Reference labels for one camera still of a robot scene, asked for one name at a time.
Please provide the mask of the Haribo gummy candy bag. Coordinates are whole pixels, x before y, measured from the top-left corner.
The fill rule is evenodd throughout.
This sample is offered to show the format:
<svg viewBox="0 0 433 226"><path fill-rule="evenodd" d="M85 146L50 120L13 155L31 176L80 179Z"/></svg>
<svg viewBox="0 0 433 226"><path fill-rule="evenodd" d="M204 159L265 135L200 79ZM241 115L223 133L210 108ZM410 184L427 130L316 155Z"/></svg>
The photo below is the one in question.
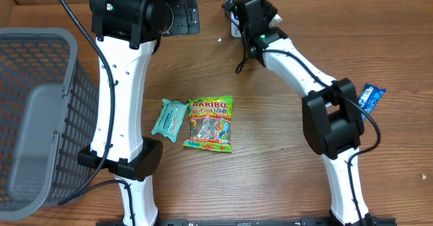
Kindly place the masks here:
<svg viewBox="0 0 433 226"><path fill-rule="evenodd" d="M231 95L189 99L190 136L183 145L213 152L232 152L232 113Z"/></svg>

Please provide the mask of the teal wet wipes pack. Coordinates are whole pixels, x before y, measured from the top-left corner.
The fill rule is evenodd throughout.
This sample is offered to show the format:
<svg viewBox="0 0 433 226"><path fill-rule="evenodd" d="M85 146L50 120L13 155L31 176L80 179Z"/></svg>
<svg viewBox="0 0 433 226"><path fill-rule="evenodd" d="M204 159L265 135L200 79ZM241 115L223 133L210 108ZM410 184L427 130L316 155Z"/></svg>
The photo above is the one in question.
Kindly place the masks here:
<svg viewBox="0 0 433 226"><path fill-rule="evenodd" d="M163 99L161 113L151 134L159 133L175 143L188 107L188 104L179 101Z"/></svg>

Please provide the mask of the blue snack wrapper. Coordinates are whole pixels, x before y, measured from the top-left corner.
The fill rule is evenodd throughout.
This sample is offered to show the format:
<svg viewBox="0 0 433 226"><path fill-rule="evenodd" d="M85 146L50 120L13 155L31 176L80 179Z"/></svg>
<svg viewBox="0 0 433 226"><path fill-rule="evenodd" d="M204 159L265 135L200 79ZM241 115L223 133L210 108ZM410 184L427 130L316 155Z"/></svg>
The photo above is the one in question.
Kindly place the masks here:
<svg viewBox="0 0 433 226"><path fill-rule="evenodd" d="M367 114L371 114L378 101L386 93L386 89L381 89L375 85L366 83L363 91L358 98L358 105Z"/></svg>

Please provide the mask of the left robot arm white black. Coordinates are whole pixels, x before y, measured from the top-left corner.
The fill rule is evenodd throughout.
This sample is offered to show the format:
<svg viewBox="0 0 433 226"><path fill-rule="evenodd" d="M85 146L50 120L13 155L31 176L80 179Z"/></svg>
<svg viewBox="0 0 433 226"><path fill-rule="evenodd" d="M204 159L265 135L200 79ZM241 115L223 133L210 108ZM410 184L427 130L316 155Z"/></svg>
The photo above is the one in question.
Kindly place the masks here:
<svg viewBox="0 0 433 226"><path fill-rule="evenodd" d="M178 0L89 0L100 66L97 124L78 163L108 169L119 184L124 216L117 225L156 225L152 175L162 142L143 137L141 111L148 64L161 36L185 10Z"/></svg>

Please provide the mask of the grey plastic basket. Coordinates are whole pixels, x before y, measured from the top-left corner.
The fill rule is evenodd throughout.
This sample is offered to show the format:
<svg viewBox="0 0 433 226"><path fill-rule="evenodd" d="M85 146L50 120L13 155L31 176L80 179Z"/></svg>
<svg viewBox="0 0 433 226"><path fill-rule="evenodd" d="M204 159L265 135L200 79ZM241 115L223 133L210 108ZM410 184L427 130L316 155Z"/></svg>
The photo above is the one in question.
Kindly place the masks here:
<svg viewBox="0 0 433 226"><path fill-rule="evenodd" d="M55 206L89 177L98 89L62 28L1 29L1 219Z"/></svg>

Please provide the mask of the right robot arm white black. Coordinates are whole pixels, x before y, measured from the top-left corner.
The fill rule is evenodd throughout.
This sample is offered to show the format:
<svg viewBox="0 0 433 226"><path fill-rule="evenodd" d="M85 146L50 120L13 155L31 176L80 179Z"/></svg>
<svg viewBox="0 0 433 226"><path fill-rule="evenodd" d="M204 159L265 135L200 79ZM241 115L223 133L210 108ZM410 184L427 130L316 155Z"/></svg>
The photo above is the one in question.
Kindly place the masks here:
<svg viewBox="0 0 433 226"><path fill-rule="evenodd" d="M322 158L329 181L330 223L370 225L357 158L364 125L353 83L312 65L282 29L271 25L277 10L267 0L226 0L223 9L237 22L245 58L278 74L302 100L304 137Z"/></svg>

